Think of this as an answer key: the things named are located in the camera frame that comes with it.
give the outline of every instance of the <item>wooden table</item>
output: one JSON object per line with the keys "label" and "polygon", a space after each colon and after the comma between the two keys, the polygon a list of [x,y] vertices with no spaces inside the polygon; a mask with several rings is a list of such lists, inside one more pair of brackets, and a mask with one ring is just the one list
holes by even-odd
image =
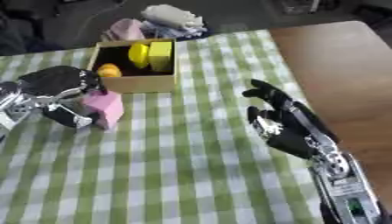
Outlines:
{"label": "wooden table", "polygon": [[271,31],[304,93],[392,211],[392,51],[365,24]]}

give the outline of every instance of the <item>green checkered tablecloth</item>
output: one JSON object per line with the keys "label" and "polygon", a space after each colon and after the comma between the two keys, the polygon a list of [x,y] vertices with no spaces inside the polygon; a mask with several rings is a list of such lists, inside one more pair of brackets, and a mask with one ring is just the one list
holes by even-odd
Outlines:
{"label": "green checkered tablecloth", "polygon": [[[0,58],[9,81],[91,49]],[[267,31],[178,43],[172,93],[124,94],[112,130],[31,115],[0,145],[0,223],[320,223],[305,162],[247,124],[250,79],[305,99]]]}

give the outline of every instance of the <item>cable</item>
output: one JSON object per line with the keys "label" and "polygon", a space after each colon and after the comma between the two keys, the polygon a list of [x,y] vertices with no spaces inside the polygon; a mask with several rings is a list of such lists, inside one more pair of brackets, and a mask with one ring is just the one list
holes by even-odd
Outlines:
{"label": "cable", "polygon": [[128,2],[128,0],[124,0],[122,3],[117,3],[115,6],[104,9],[104,10],[100,10],[97,13],[95,13],[94,15],[91,15],[90,17],[86,18],[86,20],[83,22],[83,24],[80,26],[75,38],[73,39],[73,42],[75,42],[83,33],[84,29],[86,28],[86,26],[88,26],[88,24],[91,22],[91,20],[93,20],[94,18],[97,18],[98,16],[100,16],[103,13],[109,12],[109,11],[114,11],[120,7],[122,7],[123,5],[125,5]]}

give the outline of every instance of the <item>robotic hand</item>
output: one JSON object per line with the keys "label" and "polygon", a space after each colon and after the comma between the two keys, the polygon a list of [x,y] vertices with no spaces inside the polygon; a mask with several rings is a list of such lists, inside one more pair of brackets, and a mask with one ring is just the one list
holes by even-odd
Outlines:
{"label": "robotic hand", "polygon": [[245,97],[258,97],[274,110],[248,107],[248,121],[266,143],[311,161],[310,174],[326,224],[392,223],[358,162],[341,151],[339,139],[303,103],[267,82],[252,80]]}
{"label": "robotic hand", "polygon": [[0,130],[6,134],[35,109],[68,127],[87,126],[99,118],[98,114],[78,115],[63,103],[90,91],[107,93],[96,73],[72,66],[54,66],[23,75],[15,82],[1,82]]}

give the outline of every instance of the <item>floor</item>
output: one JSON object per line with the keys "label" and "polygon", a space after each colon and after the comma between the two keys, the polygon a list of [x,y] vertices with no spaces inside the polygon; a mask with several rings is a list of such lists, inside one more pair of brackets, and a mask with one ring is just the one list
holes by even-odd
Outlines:
{"label": "floor", "polygon": [[[290,16],[282,13],[274,0],[86,0],[63,4],[55,17],[53,7],[57,0],[12,0],[11,8],[30,9],[45,18],[45,36],[48,41],[76,48],[93,46],[100,41],[102,31],[121,18],[141,18],[140,11],[151,4],[171,4],[201,15],[215,33],[269,29],[294,25],[310,25],[356,19],[349,12],[353,1],[334,11],[312,15]],[[392,36],[392,29],[385,34]]]}

